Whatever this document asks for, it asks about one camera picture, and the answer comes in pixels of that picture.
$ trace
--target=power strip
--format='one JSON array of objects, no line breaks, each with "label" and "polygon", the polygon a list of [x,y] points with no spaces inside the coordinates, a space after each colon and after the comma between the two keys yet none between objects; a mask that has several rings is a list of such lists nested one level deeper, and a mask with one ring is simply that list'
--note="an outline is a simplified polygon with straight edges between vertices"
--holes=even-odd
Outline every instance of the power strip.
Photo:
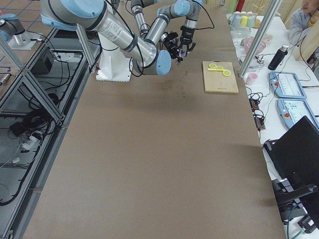
[{"label": "power strip", "polygon": [[254,115],[254,120],[258,131],[266,129],[263,119],[261,119],[257,115]]},{"label": "power strip", "polygon": [[253,98],[250,98],[249,99],[249,104],[250,104],[252,112],[259,110],[259,106],[258,106],[258,101],[257,100],[255,100]]}]

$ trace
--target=yellow cup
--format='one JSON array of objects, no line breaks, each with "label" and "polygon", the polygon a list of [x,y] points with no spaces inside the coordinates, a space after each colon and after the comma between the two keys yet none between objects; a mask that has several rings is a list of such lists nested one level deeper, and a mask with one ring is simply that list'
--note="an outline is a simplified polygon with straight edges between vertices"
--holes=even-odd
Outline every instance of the yellow cup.
[{"label": "yellow cup", "polygon": [[240,21],[240,25],[243,27],[247,27],[247,22],[248,22],[248,16],[242,16],[241,21]]}]

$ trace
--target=plug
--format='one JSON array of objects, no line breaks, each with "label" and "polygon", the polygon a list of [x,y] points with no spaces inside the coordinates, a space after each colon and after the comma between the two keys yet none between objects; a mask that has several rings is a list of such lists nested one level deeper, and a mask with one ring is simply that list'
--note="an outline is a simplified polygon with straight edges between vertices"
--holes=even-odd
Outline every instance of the plug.
[{"label": "plug", "polygon": [[12,163],[18,163],[19,161],[20,161],[20,158],[19,158],[19,157],[12,159]]},{"label": "plug", "polygon": [[21,144],[21,147],[25,150],[30,150],[34,146],[34,144],[37,142],[37,140],[38,139],[36,137],[31,135],[27,142]]}]

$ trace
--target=brown floor tile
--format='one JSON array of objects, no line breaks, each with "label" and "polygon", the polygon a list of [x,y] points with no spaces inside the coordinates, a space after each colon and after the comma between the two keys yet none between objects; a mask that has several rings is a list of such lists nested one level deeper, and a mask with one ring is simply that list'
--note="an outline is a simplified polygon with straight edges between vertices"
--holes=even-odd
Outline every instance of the brown floor tile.
[{"label": "brown floor tile", "polygon": [[7,6],[12,0],[1,0],[0,1],[0,9]]},{"label": "brown floor tile", "polygon": [[24,9],[29,3],[29,0],[12,0],[12,2],[5,8]]},{"label": "brown floor tile", "polygon": [[27,6],[28,10],[41,10],[40,1],[31,1],[31,4]]},{"label": "brown floor tile", "polygon": [[40,15],[40,11],[23,10],[19,14],[20,21],[35,21]]}]

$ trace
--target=wooden cutting board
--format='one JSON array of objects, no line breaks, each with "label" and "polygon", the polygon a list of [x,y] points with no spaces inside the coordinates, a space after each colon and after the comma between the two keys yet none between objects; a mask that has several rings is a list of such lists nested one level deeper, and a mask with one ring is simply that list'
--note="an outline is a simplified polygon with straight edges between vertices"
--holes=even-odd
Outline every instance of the wooden cutting board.
[{"label": "wooden cutting board", "polygon": [[208,71],[208,64],[211,61],[203,61],[203,75],[206,92],[220,92],[220,93],[238,93],[237,82],[231,62],[214,62],[216,65],[230,70],[230,76],[224,76],[221,71]]}]

